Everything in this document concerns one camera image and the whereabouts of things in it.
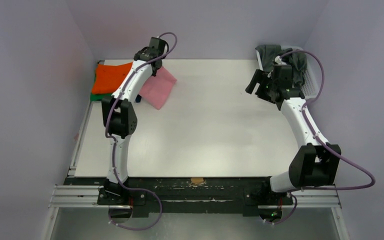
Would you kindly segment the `pink t-shirt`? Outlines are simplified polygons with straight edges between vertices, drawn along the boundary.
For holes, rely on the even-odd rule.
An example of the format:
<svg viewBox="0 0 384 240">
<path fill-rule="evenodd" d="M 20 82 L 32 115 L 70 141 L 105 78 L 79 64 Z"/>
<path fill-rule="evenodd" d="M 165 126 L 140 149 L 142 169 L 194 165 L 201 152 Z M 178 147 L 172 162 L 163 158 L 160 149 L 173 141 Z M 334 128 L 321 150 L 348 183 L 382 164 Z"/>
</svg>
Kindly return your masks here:
<svg viewBox="0 0 384 240">
<path fill-rule="evenodd" d="M 165 68 L 160 68 L 156 76 L 149 77 L 139 91 L 143 100 L 160 110 L 167 102 L 177 79 Z"/>
</svg>

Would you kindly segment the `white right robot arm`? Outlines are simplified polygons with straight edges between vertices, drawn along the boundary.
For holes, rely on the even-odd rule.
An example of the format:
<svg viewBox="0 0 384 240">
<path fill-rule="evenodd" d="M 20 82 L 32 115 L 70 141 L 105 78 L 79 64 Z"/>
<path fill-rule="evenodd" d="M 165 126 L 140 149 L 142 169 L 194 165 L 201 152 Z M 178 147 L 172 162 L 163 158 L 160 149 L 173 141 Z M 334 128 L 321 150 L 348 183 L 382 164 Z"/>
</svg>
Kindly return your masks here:
<svg viewBox="0 0 384 240">
<path fill-rule="evenodd" d="M 301 89 L 294 86 L 292 66 L 276 64 L 271 72 L 256 69 L 245 92 L 276 105 L 287 119 L 298 146 L 288 170 L 271 176 L 270 184 L 261 189 L 262 200 L 272 204 L 284 192 L 332 185 L 341 148 L 330 144 L 311 115 L 305 112 L 308 100 Z"/>
</svg>

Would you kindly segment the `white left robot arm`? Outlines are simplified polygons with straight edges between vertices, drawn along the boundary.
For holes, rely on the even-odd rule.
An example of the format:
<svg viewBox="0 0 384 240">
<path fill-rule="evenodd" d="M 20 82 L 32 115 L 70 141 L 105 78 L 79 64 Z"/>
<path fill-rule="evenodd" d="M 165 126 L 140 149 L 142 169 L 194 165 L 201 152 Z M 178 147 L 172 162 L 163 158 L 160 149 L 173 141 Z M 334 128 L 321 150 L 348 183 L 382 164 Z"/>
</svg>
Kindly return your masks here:
<svg viewBox="0 0 384 240">
<path fill-rule="evenodd" d="M 146 80 L 157 74 L 162 60 L 168 54 L 168 43 L 160 36 L 152 37 L 149 45 L 135 53 L 131 69 L 120 86 L 101 100 L 105 137 L 110 139 L 111 153 L 107 178 L 103 189 L 118 205 L 129 199 L 129 187 L 123 185 L 128 178 L 128 148 L 138 119 L 133 102 Z"/>
</svg>

